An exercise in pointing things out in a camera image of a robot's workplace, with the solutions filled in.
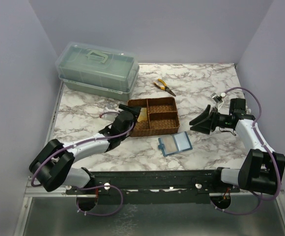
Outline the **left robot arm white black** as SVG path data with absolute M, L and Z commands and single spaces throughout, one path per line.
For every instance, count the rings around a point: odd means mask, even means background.
M 87 168 L 73 168 L 72 165 L 94 154 L 105 153 L 118 147 L 129 137 L 141 113 L 141 107 L 119 105 L 120 112 L 104 112 L 105 115 L 116 114 L 113 123 L 107 125 L 90 138 L 70 143 L 58 139 L 50 140 L 29 165 L 32 173 L 31 186 L 43 186 L 52 192 L 62 185 L 77 188 L 90 186 L 94 177 Z

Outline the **blue leather card holder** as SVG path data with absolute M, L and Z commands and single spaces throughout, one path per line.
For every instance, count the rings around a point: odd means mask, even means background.
M 193 149 L 186 131 L 160 137 L 158 138 L 158 142 L 158 149 L 162 152 L 163 156 L 169 156 Z

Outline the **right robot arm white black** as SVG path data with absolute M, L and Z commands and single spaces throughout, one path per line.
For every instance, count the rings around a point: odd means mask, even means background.
M 216 107 L 207 105 L 198 117 L 190 121 L 190 129 L 210 134 L 216 128 L 228 128 L 241 138 L 248 154 L 240 169 L 218 168 L 220 180 L 243 190 L 275 195 L 281 186 L 285 156 L 265 144 L 256 118 L 246 112 L 246 101 L 230 101 L 229 114 L 221 114 Z

